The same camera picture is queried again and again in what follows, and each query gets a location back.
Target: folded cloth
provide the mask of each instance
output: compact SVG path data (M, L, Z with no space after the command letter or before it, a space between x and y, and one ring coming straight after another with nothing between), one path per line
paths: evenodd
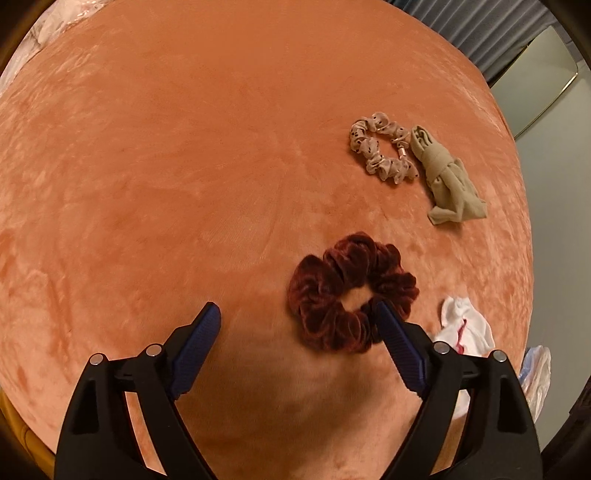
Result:
M447 297L441 307L441 326L434 342L446 342L463 355L485 356L495 348L491 326L482 314L472 306L469 298ZM457 396L453 419L468 413L470 395L461 390Z
M410 146L425 167L435 197L436 206L428 214L433 225L486 218L486 202L478 197L461 160L420 126L412 129Z

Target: curtain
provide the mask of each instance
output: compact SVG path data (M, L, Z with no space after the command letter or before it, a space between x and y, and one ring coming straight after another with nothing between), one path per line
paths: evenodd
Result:
M387 1L452 43L487 81L548 26L558 27L556 18L540 0Z

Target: beige scrunchie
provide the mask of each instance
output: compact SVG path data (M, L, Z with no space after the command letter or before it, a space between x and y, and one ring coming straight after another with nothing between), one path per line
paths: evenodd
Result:
M398 149L400 158L382 155L379 152L378 141L367 135L368 130L390 137L390 141ZM371 118L362 117L353 124L349 134L350 147L355 153L361 153L365 157L365 169L368 173L377 173L381 180L392 178L394 183L398 184L405 178L414 180L418 177L417 168L406 154L409 134L409 130L397 122L391 122L385 113L376 112Z

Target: white cloth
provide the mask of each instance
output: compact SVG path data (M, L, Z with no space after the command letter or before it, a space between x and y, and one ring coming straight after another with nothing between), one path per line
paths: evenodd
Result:
M441 326L434 342L446 342L456 352L471 356L485 356L495 349L491 326L477 311L469 298L447 297L441 307ZM462 390L457 396L453 418L468 413L470 395Z
M45 10L22 39L8 65L0 72L0 96L31 58L68 27L94 15L111 0L56 0Z

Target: bed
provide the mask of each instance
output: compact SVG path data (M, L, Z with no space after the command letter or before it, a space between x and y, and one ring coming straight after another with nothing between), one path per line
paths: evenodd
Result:
M368 175L348 133L375 111L461 158L488 218L433 226L424 181ZM216 475L379 478L418 397L383 344L304 345L285 295L305 255L356 231L417 277L410 321L436 333L443 299L469 296L521 364L533 279L515 144L476 67L381 0L115 0L1 97L0 164L0 385L50 449L91 354L134 356L211 300L222 331L177 406Z

